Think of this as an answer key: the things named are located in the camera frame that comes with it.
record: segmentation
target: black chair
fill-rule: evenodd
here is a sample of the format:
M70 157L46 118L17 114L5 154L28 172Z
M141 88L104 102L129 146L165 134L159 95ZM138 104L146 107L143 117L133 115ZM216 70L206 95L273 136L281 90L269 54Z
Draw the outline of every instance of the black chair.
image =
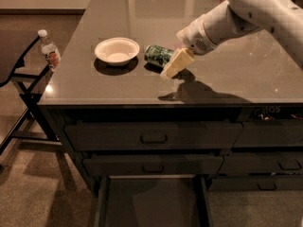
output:
M25 55L38 41L37 31L0 30L0 87L12 81L20 98L27 105L27 109L2 142L0 155L13 138L59 141L37 105L51 78L52 70L47 65L39 75L16 72L18 68L25 66ZM40 125L44 133L28 131L28 125L34 121Z

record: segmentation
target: green can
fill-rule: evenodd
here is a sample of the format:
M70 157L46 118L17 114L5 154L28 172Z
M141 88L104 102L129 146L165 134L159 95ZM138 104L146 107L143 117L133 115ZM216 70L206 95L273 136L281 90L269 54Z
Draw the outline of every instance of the green can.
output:
M149 45L145 50L144 60L150 64L164 68L173 53L174 51L171 49L159 45Z

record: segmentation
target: bowl rim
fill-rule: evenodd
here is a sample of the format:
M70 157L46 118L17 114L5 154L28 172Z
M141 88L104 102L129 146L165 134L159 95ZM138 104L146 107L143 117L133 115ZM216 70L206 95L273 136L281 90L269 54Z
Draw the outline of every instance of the bowl rim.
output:
M131 42L131 43L134 44L134 46L136 47L136 50L135 50L135 52L134 52L134 55L133 55L132 57L128 58L127 60L121 60L121 61L110 61L110 60L101 59L101 58L98 56L97 50L98 50L103 44L108 43L108 42L110 42L110 41L127 41L127 42ZM125 62L125 61L130 61L132 58L136 57L136 56L139 54L139 51L140 51L140 45L139 45L136 41L134 41L134 40L132 40L132 39L130 39L130 38L126 38L126 37L114 37L114 38L106 39L106 40L104 40L104 41L98 43L98 44L96 45L96 47L95 47L95 56L96 56L98 59L100 59L100 60L102 60L102 61L105 61L105 62L109 62L109 63L121 63L121 62Z

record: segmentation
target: drawer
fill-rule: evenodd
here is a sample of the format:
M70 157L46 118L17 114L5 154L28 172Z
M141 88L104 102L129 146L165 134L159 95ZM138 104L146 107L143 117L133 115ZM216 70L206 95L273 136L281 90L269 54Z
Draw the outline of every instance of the drawer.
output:
M303 173L302 152L236 153L225 156L220 174Z
M303 190L302 176L218 177L212 179L209 191L275 191Z
M119 122L66 126L75 150L231 148L241 124L228 122Z
M91 177L115 175L217 174L222 157L208 155L93 156L82 164Z
M303 147L302 120L244 122L234 148Z

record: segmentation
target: countertop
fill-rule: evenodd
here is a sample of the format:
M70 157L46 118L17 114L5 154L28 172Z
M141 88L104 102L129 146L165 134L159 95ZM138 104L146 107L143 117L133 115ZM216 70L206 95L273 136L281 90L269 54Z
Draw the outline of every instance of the countertop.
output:
M150 44L181 47L175 34L218 0L91 0L40 105L233 105L301 103L303 71L266 31L195 57L178 77L162 80L144 61ZM125 67L97 60L109 38L138 42Z

